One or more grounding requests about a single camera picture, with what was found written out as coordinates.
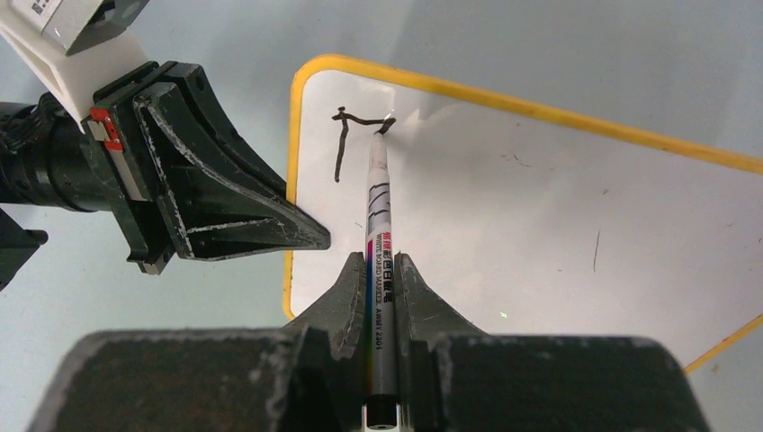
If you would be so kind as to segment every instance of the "whiteboard marker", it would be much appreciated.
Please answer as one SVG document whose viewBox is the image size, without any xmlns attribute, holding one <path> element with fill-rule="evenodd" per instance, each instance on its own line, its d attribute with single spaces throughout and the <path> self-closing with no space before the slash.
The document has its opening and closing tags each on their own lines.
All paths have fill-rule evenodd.
<svg viewBox="0 0 763 432">
<path fill-rule="evenodd" d="M 366 426 L 392 429 L 398 423 L 398 367 L 395 338 L 395 296 L 392 290 L 392 219 L 387 147 L 382 134 L 373 134 L 368 167 L 368 220 L 365 263 L 366 315 L 371 318 L 369 392 Z"/>
</svg>

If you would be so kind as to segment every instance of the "black cable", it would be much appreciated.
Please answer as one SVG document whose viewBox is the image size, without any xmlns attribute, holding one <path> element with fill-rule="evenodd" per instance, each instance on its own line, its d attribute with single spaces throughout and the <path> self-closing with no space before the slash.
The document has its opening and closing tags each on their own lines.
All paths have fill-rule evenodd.
<svg viewBox="0 0 763 432">
<path fill-rule="evenodd" d="M 23 107 L 11 118 L 0 121 L 0 155 L 15 155 L 39 140 L 45 140 L 56 121 L 64 113 L 61 104 L 46 93 L 37 106 Z"/>
</svg>

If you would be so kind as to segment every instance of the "black ink drawing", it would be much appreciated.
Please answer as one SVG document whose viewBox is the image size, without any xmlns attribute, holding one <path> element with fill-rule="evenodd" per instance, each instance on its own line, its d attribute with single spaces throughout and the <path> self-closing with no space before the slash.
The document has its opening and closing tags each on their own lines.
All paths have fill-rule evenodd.
<svg viewBox="0 0 763 432">
<path fill-rule="evenodd" d="M 356 117 L 349 112 L 345 112 L 344 106 L 339 107 L 339 113 L 331 117 L 331 120 L 342 121 L 342 132 L 339 134 L 339 151 L 337 152 L 337 164 L 334 167 L 334 181 L 337 183 L 339 183 L 339 171 L 341 171 L 342 169 L 342 158 L 345 156 L 345 143 L 347 140 L 347 133 L 350 131 L 348 120 L 352 120 L 353 122 L 362 124 L 363 126 L 369 126 L 372 124 L 380 124 L 381 128 L 379 128 L 379 130 L 376 131 L 376 133 L 384 133 L 388 131 L 390 129 L 390 126 L 392 126 L 392 124 L 394 124 L 395 122 L 394 117 L 389 117 L 387 119 L 379 119 L 379 120 L 361 119 L 360 117 Z"/>
</svg>

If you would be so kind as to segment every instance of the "red clip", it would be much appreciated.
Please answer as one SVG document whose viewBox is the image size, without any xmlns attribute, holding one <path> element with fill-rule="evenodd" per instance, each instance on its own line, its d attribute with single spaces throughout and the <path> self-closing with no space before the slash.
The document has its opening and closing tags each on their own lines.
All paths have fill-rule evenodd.
<svg viewBox="0 0 763 432">
<path fill-rule="evenodd" d="M 90 116 L 93 117 L 93 120 L 101 122 L 106 128 L 106 133 L 109 134 L 110 139 L 104 141 L 103 146 L 108 150 L 124 151 L 124 146 L 119 138 L 119 132 L 117 132 L 117 128 L 114 127 L 109 110 L 93 107 L 90 108 Z"/>
</svg>

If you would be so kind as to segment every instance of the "yellow whiteboard frame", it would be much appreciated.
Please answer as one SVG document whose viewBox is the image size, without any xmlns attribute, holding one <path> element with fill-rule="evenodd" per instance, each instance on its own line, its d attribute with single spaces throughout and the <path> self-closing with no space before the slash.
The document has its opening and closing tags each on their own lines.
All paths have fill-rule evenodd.
<svg viewBox="0 0 763 432">
<path fill-rule="evenodd" d="M 659 135 L 658 133 L 646 130 L 635 129 L 630 126 L 588 117 L 586 115 L 553 108 L 540 103 L 525 101 L 512 96 L 483 90 L 481 88 L 453 83 L 433 76 L 408 72 L 407 70 L 384 66 L 370 61 L 360 60 L 358 58 L 350 58 L 338 54 L 327 54 L 307 62 L 299 71 L 297 71 L 292 82 L 291 108 L 289 114 L 289 165 L 286 178 L 286 199 L 290 203 L 297 202 L 302 93 L 308 80 L 313 75 L 324 70 L 338 70 L 397 86 L 414 88 L 422 92 L 452 97 L 453 99 L 459 99 L 472 104 L 523 115 L 531 119 L 559 124 L 580 131 L 596 133 L 597 135 L 602 135 L 615 140 L 638 144 L 650 149 L 667 151 L 668 153 L 675 153 L 688 158 L 703 160 L 723 167 L 763 175 L 763 159 L 756 157 L 696 144 L 683 139 Z M 283 266 L 283 313 L 285 313 L 290 320 L 294 319 L 294 313 L 292 312 L 293 259 L 293 252 L 287 251 L 285 253 Z M 761 324 L 763 324 L 763 314 L 756 317 L 743 328 L 734 332 L 731 336 L 724 339 L 717 346 L 714 346 L 704 355 L 701 355 L 684 370 L 687 374 L 693 372 L 708 360 L 744 338 Z"/>
</svg>

